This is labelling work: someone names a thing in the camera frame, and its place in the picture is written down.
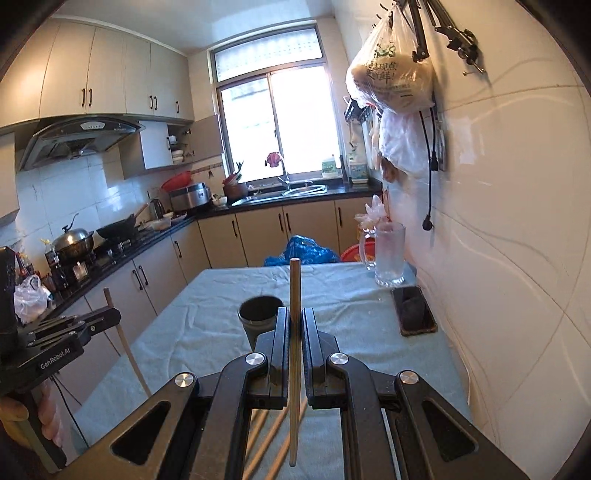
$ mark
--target metal screw cap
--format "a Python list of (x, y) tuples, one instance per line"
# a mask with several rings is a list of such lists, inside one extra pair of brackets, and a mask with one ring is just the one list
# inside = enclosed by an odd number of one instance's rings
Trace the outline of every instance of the metal screw cap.
[(418, 383), (418, 375), (411, 370), (406, 370), (400, 374), (400, 380), (402, 380), (402, 383), (404, 384), (414, 385), (415, 383)]
[(177, 378), (174, 379), (174, 383), (176, 383), (179, 387), (189, 387), (195, 381), (195, 377), (192, 374), (178, 374)]
[(265, 355), (262, 353), (254, 352), (246, 356), (246, 363), (248, 365), (260, 365), (265, 361)]
[(349, 357), (346, 356), (344, 353), (333, 353), (330, 356), (330, 361), (333, 362), (335, 365), (344, 365), (349, 361)]

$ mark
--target ceiling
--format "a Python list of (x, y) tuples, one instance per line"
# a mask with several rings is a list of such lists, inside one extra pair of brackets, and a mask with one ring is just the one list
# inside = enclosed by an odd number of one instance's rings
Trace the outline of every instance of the ceiling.
[(57, 14), (107, 22), (191, 53), (245, 32), (332, 11), (330, 0), (67, 0)]

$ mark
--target window frame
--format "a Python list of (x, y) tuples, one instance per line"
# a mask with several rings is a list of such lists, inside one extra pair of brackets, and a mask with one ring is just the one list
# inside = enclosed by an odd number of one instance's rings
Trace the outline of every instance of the window frame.
[[(299, 60), (293, 61), (289, 63), (282, 63), (279, 65), (275, 65), (272, 67), (266, 67), (264, 69), (254, 70), (253, 72), (244, 73), (242, 75), (238, 75), (221, 82), (217, 81), (217, 65), (216, 65), (216, 53), (219, 53), (223, 50), (227, 50), (228, 48), (235, 47), (237, 45), (245, 44), (254, 40), (260, 40), (262, 38), (273, 37), (275, 35), (279, 35), (282, 33), (289, 33), (294, 31), (300, 30), (310, 30), (314, 29), (316, 32), (316, 37), (318, 38), (318, 44), (320, 47), (320, 52), (322, 56), (318, 59), (311, 59), (311, 60)], [(305, 25), (294, 25), (288, 28), (282, 28), (280, 30), (272, 30), (264, 33), (260, 33), (258, 35), (253, 35), (251, 37), (240, 39), (239, 41), (229, 43), (227, 45), (221, 46), (219, 48), (213, 48), (209, 52), (210, 54), (210, 62), (212, 66), (212, 79), (213, 79), (213, 87), (215, 88), (216, 92), (216, 102), (217, 102), (217, 109), (220, 116), (220, 126), (222, 129), (222, 141), (224, 143), (224, 151), (226, 157), (226, 167), (228, 168), (228, 172), (233, 173), (235, 170), (235, 163), (232, 158), (232, 149), (230, 147), (230, 139), (228, 135), (228, 128), (226, 126), (226, 115), (224, 112), (223, 107), (223, 100), (222, 100), (222, 92), (226, 89), (242, 85), (244, 83), (251, 82), (253, 80), (261, 80), (263, 78), (267, 78), (267, 85), (269, 88), (269, 94), (271, 96), (271, 105), (273, 108), (273, 117), (275, 120), (275, 130), (277, 132), (277, 144), (279, 146), (279, 151), (283, 155), (283, 148), (281, 144), (281, 131), (279, 129), (278, 119), (277, 119), (277, 110), (275, 108), (275, 98), (273, 93), (273, 87), (271, 84), (271, 75), (275, 72), (280, 72), (283, 70), (296, 70), (302, 68), (309, 68), (309, 67), (324, 67), (324, 71), (328, 75), (329, 78), (329, 89), (330, 89), (330, 100), (332, 102), (333, 107), (333, 114), (335, 116), (335, 123), (337, 126), (337, 137), (339, 140), (339, 150), (340, 150), (340, 161), (341, 163), (344, 161), (344, 152), (345, 150), (345, 143), (343, 140), (343, 134), (341, 131), (341, 127), (339, 125), (339, 110), (336, 107), (335, 102), (335, 93), (333, 90), (333, 82), (330, 75), (329, 64), (326, 58), (326, 51), (324, 49), (324, 45), (322, 44), (322, 38), (320, 36), (320, 31), (318, 29), (318, 24), (305, 24)], [(315, 170), (315, 171), (308, 171), (303, 173), (290, 173), (290, 180), (294, 182), (298, 181), (305, 181), (305, 180), (315, 180), (322, 178), (322, 171)], [(281, 174), (275, 177), (267, 177), (264, 179), (252, 180), (247, 182), (250, 185), (255, 187), (271, 187), (271, 186), (281, 186), (282, 184), (277, 180)]]

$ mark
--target hanging plastic bag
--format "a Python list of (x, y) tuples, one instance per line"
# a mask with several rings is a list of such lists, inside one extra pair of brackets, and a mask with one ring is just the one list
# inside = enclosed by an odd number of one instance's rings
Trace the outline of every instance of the hanging plastic bag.
[(392, 165), (411, 177), (429, 173), (429, 154), (418, 113), (396, 115), (384, 110), (379, 130), (379, 150)]
[(347, 71), (349, 94), (358, 102), (390, 108), (398, 114), (433, 106), (433, 65), (430, 59), (413, 60), (414, 33), (398, 5), (385, 15)]

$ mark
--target light blue tablecloth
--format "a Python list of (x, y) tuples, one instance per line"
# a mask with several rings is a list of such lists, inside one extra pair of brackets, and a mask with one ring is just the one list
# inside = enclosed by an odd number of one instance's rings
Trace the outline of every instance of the light blue tablecloth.
[[(356, 263), (305, 265), (302, 306), (314, 309), (318, 329), (335, 335), (342, 352), (384, 373), (416, 371), (470, 418), (444, 333), (402, 337), (390, 291), (379, 288), (373, 276)], [(408, 266), (405, 279), (406, 284), (415, 282)], [(198, 377), (219, 372), (230, 360), (249, 352), (236, 312), (244, 300), (261, 294), (278, 296), (287, 306), (288, 267), (201, 273), (132, 346), (152, 392), (178, 372), (190, 371)], [(76, 413), (76, 419), (88, 441), (94, 443), (143, 401), (145, 394), (124, 356)], [(269, 414), (259, 443), (277, 415), (277, 411)], [(255, 479), (264, 478), (287, 432), (286, 420)], [(278, 478), (343, 478), (338, 410), (313, 411), (308, 407), (300, 429), (297, 466), (290, 468), (286, 463)]]

